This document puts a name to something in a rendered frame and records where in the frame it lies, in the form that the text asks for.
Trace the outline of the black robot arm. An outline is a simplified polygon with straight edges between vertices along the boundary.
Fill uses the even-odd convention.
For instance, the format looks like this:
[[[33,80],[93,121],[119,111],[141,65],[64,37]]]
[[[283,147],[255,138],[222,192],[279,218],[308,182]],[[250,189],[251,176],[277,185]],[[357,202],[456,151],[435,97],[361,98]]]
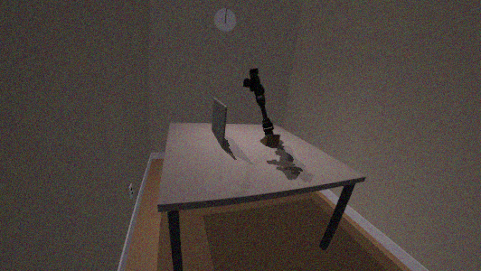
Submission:
[[[243,81],[243,87],[245,87],[245,88],[251,87],[250,82],[251,82],[251,80],[246,78]],[[261,108],[261,112],[262,112],[262,116],[263,116],[262,126],[263,126],[263,130],[265,132],[265,136],[266,135],[274,135],[273,134],[273,129],[274,129],[273,123],[270,122],[270,119],[268,118],[267,112],[266,112],[266,109],[265,109],[265,104],[266,104],[265,100],[266,99],[265,99],[264,93],[265,93],[265,90],[264,90],[264,87],[262,86],[262,84],[260,84],[260,87],[259,87],[258,91],[254,91],[257,103],[259,104],[259,106]],[[258,96],[262,96],[262,97],[258,98]],[[267,128],[267,129],[264,129],[264,128]]]

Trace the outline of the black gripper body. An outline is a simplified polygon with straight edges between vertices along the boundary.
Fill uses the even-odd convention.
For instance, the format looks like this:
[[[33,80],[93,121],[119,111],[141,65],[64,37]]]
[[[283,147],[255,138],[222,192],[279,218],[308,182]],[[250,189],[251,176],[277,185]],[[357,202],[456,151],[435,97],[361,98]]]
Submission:
[[[251,86],[251,87],[250,87],[250,91],[251,91],[251,92],[254,92],[254,91],[258,91],[258,90],[259,90],[259,87],[260,87],[260,80],[259,80],[259,77],[257,77],[257,75],[259,75],[259,71],[258,71],[258,74],[257,74],[257,75],[256,75],[256,74],[252,74],[252,75],[253,75],[253,77],[258,81],[258,83],[259,83],[258,85],[255,85],[255,86]]]

